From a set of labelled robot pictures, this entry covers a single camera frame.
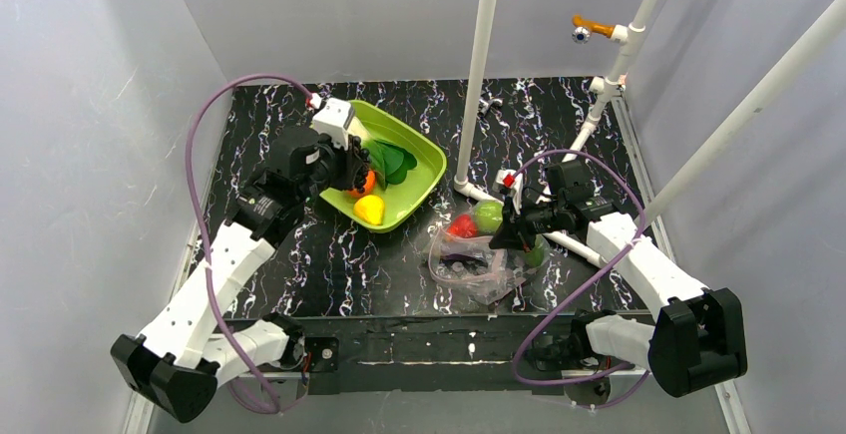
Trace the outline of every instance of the black table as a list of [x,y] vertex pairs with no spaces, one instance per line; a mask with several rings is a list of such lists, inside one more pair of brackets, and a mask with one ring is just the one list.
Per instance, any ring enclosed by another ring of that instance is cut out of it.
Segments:
[[[536,153],[568,147],[577,134],[577,121],[584,118],[592,101],[589,81],[486,81],[483,93],[503,99],[505,106],[479,124],[470,180],[489,188],[498,169],[516,168]],[[545,273],[494,304],[481,305],[440,287],[424,263],[427,243],[448,214],[464,211],[471,203],[451,187],[466,82],[338,83],[309,88],[322,96],[361,99],[382,108],[440,146],[449,167],[429,199],[391,233],[370,233],[323,200],[316,201],[308,208],[305,223],[247,284],[231,317],[256,318],[272,311],[295,317],[547,312],[596,272],[580,257],[556,246]],[[208,201],[212,237],[233,203],[238,184],[263,159],[274,137],[284,127],[304,125],[307,120],[302,96],[287,86],[235,90]],[[586,150],[635,187],[620,129],[608,110]],[[604,195],[617,197],[633,213],[631,201],[610,177],[596,167],[592,170]],[[534,171],[533,178],[540,177],[540,172]],[[589,293],[575,302],[573,309],[644,307],[614,273]]]
[[[488,80],[487,97],[504,107],[479,123],[470,180],[489,188],[500,168],[516,168],[535,154],[568,147],[593,96],[586,78]],[[311,394],[402,389],[526,389],[511,376],[509,360],[526,334],[597,269],[555,246],[550,265],[530,282],[491,305],[437,285],[425,264],[427,244],[450,214],[471,201],[452,190],[464,111],[465,81],[338,83],[310,86],[322,96],[365,100],[401,119],[440,146],[449,167],[437,189],[398,229],[374,234],[323,200],[306,211],[293,232],[250,280],[227,314],[236,329],[271,312],[298,318],[314,356]],[[214,230],[233,203],[238,185],[266,155],[284,127],[308,123],[302,96],[287,86],[235,90],[211,184],[207,222]],[[620,129],[608,111],[586,150],[624,176],[635,177]],[[602,170],[591,166],[606,197],[628,213],[632,201]],[[539,183],[540,171],[530,180]],[[605,277],[550,325],[567,336],[576,309],[628,310],[651,322],[642,301],[616,274]],[[527,371],[557,378],[560,371]],[[533,389],[562,393],[562,388]]]

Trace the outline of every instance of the toy tomato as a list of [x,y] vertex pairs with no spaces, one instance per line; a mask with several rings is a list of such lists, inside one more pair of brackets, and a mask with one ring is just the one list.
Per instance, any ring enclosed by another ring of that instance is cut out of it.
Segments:
[[447,228],[447,232],[457,237],[476,237],[479,229],[470,215],[461,215],[452,221],[450,227]]

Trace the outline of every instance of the white wall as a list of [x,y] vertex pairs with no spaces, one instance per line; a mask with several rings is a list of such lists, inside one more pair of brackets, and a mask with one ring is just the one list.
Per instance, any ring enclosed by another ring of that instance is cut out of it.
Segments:
[[[467,78],[479,0],[186,0],[230,79]],[[487,75],[604,73],[617,47],[571,39],[574,13],[627,24],[640,0],[498,0]]]
[[109,348],[170,294],[223,75],[182,0],[0,0],[0,40],[0,432],[118,432]]
[[[832,0],[667,0],[630,102],[661,188]],[[681,265],[744,309],[754,432],[846,426],[846,35],[665,214]]]

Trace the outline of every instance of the black marble surface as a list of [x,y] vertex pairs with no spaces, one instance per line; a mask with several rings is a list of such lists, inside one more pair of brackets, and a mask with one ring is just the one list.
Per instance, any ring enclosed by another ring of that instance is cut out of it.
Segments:
[[[539,152],[568,147],[592,100],[589,81],[485,81],[483,92],[503,99],[505,106],[479,123],[470,180],[489,187],[498,169],[516,168]],[[272,311],[296,317],[547,312],[596,272],[595,267],[556,246],[546,272],[491,305],[437,285],[424,264],[427,243],[438,225],[448,224],[471,205],[451,188],[466,82],[339,83],[309,89],[323,96],[364,100],[399,118],[444,150],[447,172],[420,209],[391,233],[370,233],[317,200],[307,209],[305,223],[250,280],[228,316],[254,318]],[[630,159],[609,111],[586,150],[634,188]],[[238,184],[263,160],[274,137],[286,126],[306,124],[308,117],[302,96],[287,86],[240,87],[234,92],[207,205],[212,237],[233,203]],[[591,169],[597,190],[616,197],[633,213],[623,190],[602,170]],[[540,171],[531,173],[539,183]],[[572,305],[576,308],[623,310],[644,305],[612,273],[578,299]]]

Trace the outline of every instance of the toy fruit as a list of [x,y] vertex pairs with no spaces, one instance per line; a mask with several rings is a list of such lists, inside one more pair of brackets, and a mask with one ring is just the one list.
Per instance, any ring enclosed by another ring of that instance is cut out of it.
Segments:
[[473,208],[473,221],[479,234],[488,235],[497,232],[502,224],[502,204],[498,202],[478,202]]
[[364,182],[364,191],[360,192],[359,190],[353,189],[348,190],[347,194],[353,198],[362,198],[373,193],[374,188],[376,188],[376,173],[373,172],[373,170],[369,170],[367,172],[367,179]]
[[470,215],[461,215],[452,221],[450,227],[447,228],[447,232],[457,237],[476,237],[479,229]]
[[382,225],[385,219],[385,201],[377,195],[367,195],[355,202],[352,213],[370,224]]
[[538,235],[535,238],[535,247],[527,252],[524,253],[524,259],[526,260],[526,265],[528,267],[538,267],[544,263],[544,257],[547,254],[547,244],[544,242],[542,236]]
[[378,140],[353,117],[347,131],[361,139],[361,148],[370,152],[370,168],[376,172],[376,183],[384,190],[388,185],[405,181],[409,170],[417,168],[417,159],[408,150],[386,140]]

